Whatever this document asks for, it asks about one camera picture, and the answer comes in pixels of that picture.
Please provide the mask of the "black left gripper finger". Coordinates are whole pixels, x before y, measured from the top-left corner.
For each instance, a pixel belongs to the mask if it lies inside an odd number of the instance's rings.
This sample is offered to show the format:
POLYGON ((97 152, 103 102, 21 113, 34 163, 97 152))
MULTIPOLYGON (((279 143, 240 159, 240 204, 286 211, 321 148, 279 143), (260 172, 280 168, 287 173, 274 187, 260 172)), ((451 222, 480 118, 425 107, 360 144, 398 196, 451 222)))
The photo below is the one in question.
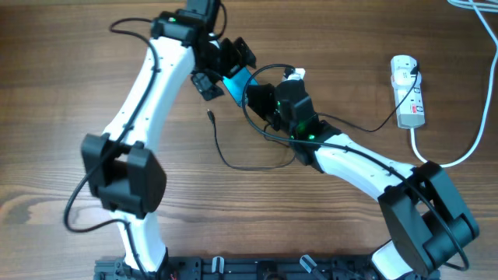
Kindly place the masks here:
POLYGON ((214 100, 224 95, 223 90, 216 85, 220 80, 220 77, 204 72, 196 72, 191 75, 192 84, 205 101, 214 100))
POLYGON ((243 66, 250 66, 251 68, 257 68, 256 66, 257 58, 242 37, 238 37, 234 41, 234 47, 240 53, 240 62, 243 66))

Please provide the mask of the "smartphone with teal screen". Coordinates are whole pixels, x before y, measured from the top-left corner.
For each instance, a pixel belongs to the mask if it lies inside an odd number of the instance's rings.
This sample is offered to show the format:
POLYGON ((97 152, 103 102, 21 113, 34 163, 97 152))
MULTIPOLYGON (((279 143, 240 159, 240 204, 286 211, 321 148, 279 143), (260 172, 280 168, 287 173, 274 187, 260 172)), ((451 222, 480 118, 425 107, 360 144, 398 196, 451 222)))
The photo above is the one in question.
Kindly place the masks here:
POLYGON ((243 89, 251 75, 252 73, 248 68, 242 68, 232 78, 223 76, 223 85, 226 87, 228 93, 233 97, 238 107, 241 107, 242 105, 243 89))

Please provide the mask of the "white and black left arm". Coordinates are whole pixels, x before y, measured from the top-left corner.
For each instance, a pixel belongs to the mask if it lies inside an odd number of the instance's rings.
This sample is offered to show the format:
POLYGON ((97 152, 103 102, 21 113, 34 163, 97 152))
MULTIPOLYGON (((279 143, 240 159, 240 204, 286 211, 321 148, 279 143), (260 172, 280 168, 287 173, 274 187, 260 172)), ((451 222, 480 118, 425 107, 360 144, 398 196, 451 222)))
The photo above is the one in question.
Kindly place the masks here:
POLYGON ((242 103, 256 59, 244 40, 214 30, 220 1, 189 1, 150 23, 146 58, 127 99, 101 135, 87 135, 81 147, 86 174, 82 186, 98 198, 117 223, 125 247, 116 273, 130 279, 166 274, 168 249, 156 210, 167 176, 155 157, 174 100, 190 80, 204 100, 229 93, 242 103))

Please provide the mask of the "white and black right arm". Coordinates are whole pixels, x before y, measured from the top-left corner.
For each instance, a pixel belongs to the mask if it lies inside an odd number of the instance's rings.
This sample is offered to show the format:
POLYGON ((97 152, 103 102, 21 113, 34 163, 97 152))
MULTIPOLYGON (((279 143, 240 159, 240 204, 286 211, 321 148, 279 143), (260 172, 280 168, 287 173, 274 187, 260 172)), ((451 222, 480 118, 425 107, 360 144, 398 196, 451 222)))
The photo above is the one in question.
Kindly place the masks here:
POLYGON ((459 255, 479 236, 479 226, 448 174, 438 164, 399 163, 355 143, 319 119, 301 79, 277 86, 249 85, 244 102, 276 131, 284 132, 297 159, 339 177, 381 207, 390 239, 370 262, 385 279, 427 277, 459 255))

